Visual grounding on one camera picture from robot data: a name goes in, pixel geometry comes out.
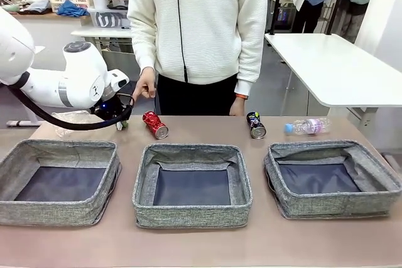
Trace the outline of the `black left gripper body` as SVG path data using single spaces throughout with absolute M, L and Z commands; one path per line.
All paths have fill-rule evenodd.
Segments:
M 100 99 L 92 107 L 92 114 L 104 121 L 109 121 L 116 117 L 121 117 L 121 121 L 128 119 L 128 105 L 122 103 L 121 97 L 127 97 L 126 94 L 117 93 L 108 100 Z

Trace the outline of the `person's right hand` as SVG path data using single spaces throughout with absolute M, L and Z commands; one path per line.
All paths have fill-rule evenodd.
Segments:
M 140 96 L 147 99 L 155 98 L 155 79 L 155 70 L 152 67 L 146 67 L 143 69 L 132 95 L 133 102 L 136 102 Z

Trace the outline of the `person's left hand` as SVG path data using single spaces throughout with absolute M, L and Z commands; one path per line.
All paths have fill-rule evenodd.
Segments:
M 244 116 L 245 103 L 247 99 L 248 99 L 247 95 L 237 94 L 230 108 L 229 115 L 236 117 Z

